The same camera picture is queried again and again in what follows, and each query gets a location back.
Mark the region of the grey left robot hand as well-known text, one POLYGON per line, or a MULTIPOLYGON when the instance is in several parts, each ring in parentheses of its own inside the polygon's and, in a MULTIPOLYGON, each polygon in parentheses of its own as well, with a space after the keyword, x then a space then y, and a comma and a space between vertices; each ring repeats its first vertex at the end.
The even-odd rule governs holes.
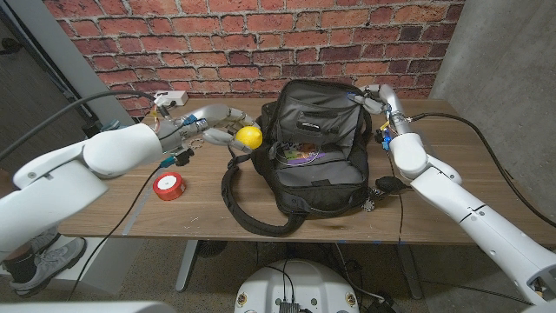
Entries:
POLYGON ((210 104, 189 114, 202 122, 199 131, 205 141, 251 153, 262 144, 262 132, 254 118, 225 104, 210 104))

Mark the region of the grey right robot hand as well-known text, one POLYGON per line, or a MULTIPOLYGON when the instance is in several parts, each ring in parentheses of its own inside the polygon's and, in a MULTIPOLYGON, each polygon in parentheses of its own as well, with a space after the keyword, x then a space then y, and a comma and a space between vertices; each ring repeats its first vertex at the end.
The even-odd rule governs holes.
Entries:
POLYGON ((399 134, 411 133, 400 99, 387 84, 360 87, 361 95, 348 93, 347 98, 361 105, 371 115, 385 114, 390 125, 399 134))

